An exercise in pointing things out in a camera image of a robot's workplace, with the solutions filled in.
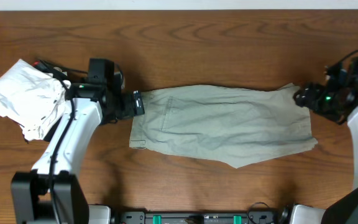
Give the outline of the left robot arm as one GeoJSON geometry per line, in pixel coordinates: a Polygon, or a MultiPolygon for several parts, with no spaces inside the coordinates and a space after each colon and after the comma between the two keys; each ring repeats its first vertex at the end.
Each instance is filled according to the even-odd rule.
{"type": "Polygon", "coordinates": [[[100,125],[145,113],[139,91],[124,93],[119,65],[89,61],[87,76],[66,88],[68,110],[53,128],[49,145],[29,172],[16,172],[11,194],[16,223],[117,223],[106,205],[90,205],[77,175],[100,125]]]}

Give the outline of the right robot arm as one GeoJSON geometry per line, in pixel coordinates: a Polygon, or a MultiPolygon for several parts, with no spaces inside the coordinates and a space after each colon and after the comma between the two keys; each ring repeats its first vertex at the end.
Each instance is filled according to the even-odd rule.
{"type": "Polygon", "coordinates": [[[349,127],[354,158],[353,190],[326,209],[295,205],[289,222],[358,224],[358,57],[351,60],[347,70],[337,63],[327,68],[326,74],[325,85],[309,83],[298,90],[293,99],[296,105],[349,127]]]}

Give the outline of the grey-green shorts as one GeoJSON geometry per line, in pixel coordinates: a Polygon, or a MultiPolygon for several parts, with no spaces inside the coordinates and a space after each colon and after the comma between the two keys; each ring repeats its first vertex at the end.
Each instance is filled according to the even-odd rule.
{"type": "Polygon", "coordinates": [[[193,85],[142,94],[129,145],[240,168],[309,151],[317,144],[310,112],[293,101],[297,86],[274,91],[193,85]]]}

